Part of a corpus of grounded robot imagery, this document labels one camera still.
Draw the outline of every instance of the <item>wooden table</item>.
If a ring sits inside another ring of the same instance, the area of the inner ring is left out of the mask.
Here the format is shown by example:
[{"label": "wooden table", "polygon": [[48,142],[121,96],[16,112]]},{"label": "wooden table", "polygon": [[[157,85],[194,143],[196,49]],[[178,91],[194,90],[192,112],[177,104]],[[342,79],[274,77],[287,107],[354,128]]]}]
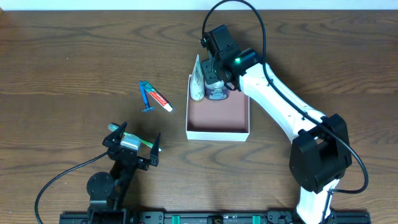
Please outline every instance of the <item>wooden table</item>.
[{"label": "wooden table", "polygon": [[[40,189],[65,169],[106,149],[110,122],[153,141],[160,165],[140,171],[126,203],[139,208],[267,210],[293,208],[299,185],[289,171],[290,143],[251,102],[246,142],[187,141],[188,75],[205,11],[5,12],[0,21],[0,223],[35,223]],[[267,60],[304,101],[340,114],[369,171],[368,189],[336,194],[335,209],[368,210],[373,223],[398,217],[398,15],[393,11],[263,11]],[[261,51],[250,11],[217,11],[208,30],[228,25],[242,49]],[[139,80],[173,105],[150,113]],[[86,183],[109,171],[103,158],[56,181],[40,201],[44,223],[85,211]],[[339,187],[357,189],[355,161]]]}]

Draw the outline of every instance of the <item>white box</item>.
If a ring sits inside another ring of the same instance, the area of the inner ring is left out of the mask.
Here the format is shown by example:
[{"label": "white box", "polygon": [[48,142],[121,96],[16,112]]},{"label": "white box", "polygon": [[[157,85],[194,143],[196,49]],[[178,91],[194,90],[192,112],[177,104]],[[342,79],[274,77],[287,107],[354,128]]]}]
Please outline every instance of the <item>white box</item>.
[{"label": "white box", "polygon": [[190,98],[188,79],[185,130],[188,139],[215,141],[246,141],[250,134],[250,99],[243,92],[229,91],[221,101]]}]

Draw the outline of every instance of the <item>white background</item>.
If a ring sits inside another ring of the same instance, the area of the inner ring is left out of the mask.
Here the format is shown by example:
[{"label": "white background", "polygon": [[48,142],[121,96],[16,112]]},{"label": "white background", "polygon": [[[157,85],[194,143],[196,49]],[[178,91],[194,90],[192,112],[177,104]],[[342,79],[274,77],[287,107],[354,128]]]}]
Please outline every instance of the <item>white background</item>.
[{"label": "white background", "polygon": [[[4,10],[209,10],[220,0],[0,0]],[[248,0],[257,9],[398,9],[398,0]],[[248,9],[227,2],[220,9]]]}]

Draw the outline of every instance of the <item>blue razor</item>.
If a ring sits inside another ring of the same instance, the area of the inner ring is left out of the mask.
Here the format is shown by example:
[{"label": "blue razor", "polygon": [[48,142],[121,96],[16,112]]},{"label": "blue razor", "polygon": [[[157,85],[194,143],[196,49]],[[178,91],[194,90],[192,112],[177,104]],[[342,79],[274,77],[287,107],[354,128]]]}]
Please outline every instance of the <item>blue razor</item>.
[{"label": "blue razor", "polygon": [[145,103],[145,109],[143,109],[142,112],[145,113],[145,112],[155,109],[155,107],[149,106],[147,94],[145,93],[145,89],[144,89],[144,87],[142,87],[141,83],[142,83],[142,81],[139,82],[139,89],[141,90],[142,99],[144,100],[144,103]]}]

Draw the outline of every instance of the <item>green toothbrush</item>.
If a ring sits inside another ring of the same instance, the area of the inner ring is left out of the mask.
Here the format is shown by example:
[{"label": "green toothbrush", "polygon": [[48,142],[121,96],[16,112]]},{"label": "green toothbrush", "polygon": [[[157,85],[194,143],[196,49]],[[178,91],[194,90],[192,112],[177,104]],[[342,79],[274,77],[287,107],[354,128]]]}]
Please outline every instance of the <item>green toothbrush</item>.
[{"label": "green toothbrush", "polygon": [[[115,131],[115,130],[117,130],[117,128],[118,128],[118,126],[115,125],[115,124],[109,124],[109,125],[108,125],[108,129],[109,129],[110,131]],[[125,133],[123,133],[123,134],[124,134],[124,135],[127,135],[127,136],[131,136],[131,137],[140,139],[139,137],[137,137],[137,136],[135,136],[135,135],[133,135],[133,134],[127,133],[127,132],[125,132]],[[153,145],[152,143],[150,143],[150,142],[144,141],[144,140],[142,140],[142,139],[140,139],[140,140],[141,140],[142,143],[144,143],[144,145],[146,145],[146,146],[148,146],[148,147],[150,147],[150,148],[152,148],[152,146],[154,146],[154,145]]]}]

